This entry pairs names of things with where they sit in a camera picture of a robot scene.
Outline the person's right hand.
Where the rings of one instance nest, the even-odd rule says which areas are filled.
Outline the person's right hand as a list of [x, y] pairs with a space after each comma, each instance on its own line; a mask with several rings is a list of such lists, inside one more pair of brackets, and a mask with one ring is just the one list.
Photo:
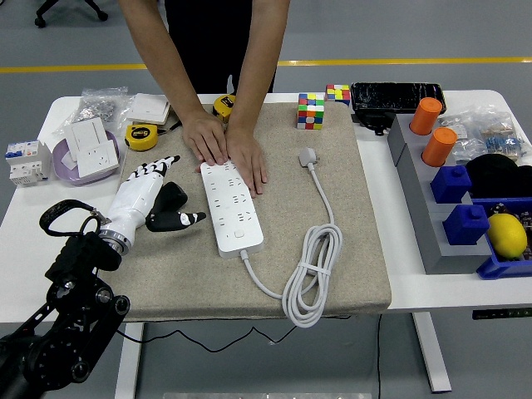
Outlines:
[[192, 111], [181, 118], [183, 141], [200, 162], [222, 165], [228, 160], [228, 151], [222, 122], [206, 111]]

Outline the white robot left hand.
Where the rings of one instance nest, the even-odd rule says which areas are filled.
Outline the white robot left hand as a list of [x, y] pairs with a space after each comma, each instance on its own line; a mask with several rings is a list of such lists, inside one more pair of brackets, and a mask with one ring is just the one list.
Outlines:
[[170, 232], [187, 229], [206, 218], [204, 212], [180, 212], [187, 194], [175, 182], [163, 182], [179, 159], [174, 155], [144, 163], [121, 183], [107, 214], [109, 222], [99, 233], [118, 254], [130, 251], [135, 232], [142, 225], [151, 232]]

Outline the person's left hand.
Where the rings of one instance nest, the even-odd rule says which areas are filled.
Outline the person's left hand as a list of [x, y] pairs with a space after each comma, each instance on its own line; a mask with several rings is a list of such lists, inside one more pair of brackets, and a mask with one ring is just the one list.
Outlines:
[[225, 132], [229, 158], [233, 161], [252, 198], [264, 192], [268, 172], [264, 153], [254, 138], [254, 131], [247, 127], [228, 125]]

